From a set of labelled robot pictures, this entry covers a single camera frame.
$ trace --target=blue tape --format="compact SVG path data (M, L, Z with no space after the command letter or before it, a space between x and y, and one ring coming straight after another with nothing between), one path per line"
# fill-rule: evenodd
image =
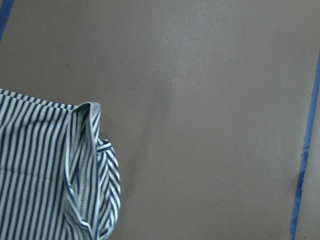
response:
M300 209L301 197L302 197L302 188L304 184L305 172L307 169L312 129L314 127L316 106L317 106L318 93L319 93L319 85L320 85L320 51L318 53L318 62L317 62L316 71L315 71L315 78L313 83L308 120L306 124L305 135L304 135L299 178L296 186L295 199L294 199L293 210L292 210L292 218L291 218L291 225L290 225L291 240L295 240L295 237L296 237L299 209Z
M0 41L2 38L2 34L5 31L6 23L9 18L9 14L11 11L11 8L14 4L14 0L3 0L1 8L0 8Z

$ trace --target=striped cloth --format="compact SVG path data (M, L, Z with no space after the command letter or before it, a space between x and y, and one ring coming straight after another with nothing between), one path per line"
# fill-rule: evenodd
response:
M0 240L105 240L120 209L101 106L0 89Z

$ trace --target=folded cloth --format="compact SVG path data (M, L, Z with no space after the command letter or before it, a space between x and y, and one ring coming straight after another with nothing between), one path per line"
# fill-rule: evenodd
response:
M0 88L0 239L105 240L120 209L101 106L62 104Z

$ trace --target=striped fabric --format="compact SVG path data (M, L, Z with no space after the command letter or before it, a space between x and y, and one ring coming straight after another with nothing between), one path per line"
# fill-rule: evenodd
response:
M0 240L105 240L120 209L101 106L0 89Z

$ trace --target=blue line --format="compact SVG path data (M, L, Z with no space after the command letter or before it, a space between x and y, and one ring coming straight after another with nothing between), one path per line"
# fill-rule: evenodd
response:
M313 83L308 120L306 124L305 135L304 135L299 178L296 186L295 199L294 199L293 210L292 210L292 218L291 218L291 225L290 225L291 240L295 240L295 237L296 237L299 209L300 209L300 203L301 203L301 197L302 197L302 188L304 184L305 172L306 172L307 163L308 163L309 148L311 143L312 129L314 126L316 106L317 106L318 93L319 93L319 85L320 85L320 51L318 53L318 62L317 62L316 71L315 71L315 78Z
M11 8L14 4L14 0L3 0L1 8L0 8L0 41L2 38L2 34L5 31L6 23L9 18L9 14L11 11Z

